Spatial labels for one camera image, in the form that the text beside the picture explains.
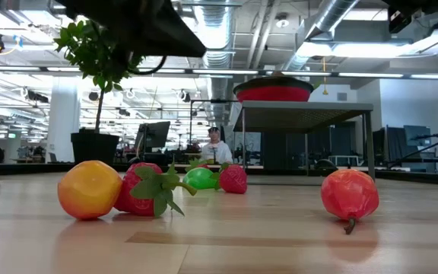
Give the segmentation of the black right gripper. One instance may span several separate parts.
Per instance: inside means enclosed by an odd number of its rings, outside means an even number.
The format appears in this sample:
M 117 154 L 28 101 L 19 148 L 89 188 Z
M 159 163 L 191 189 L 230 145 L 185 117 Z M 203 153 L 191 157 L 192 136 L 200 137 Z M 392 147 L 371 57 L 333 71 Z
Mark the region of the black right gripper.
M 398 33 L 412 22 L 412 16 L 422 11 L 432 14 L 438 11 L 438 0 L 382 0 L 388 5 L 389 32 Z

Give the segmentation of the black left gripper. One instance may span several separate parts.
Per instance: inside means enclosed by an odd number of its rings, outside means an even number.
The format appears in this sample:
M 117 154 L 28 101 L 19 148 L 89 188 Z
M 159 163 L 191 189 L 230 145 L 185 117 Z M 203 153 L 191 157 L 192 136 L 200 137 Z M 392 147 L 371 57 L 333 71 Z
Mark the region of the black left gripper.
M 70 18 L 83 15 L 99 47 L 116 64 L 132 58 L 203 57 L 205 45 L 187 27 L 170 0 L 58 0 Z

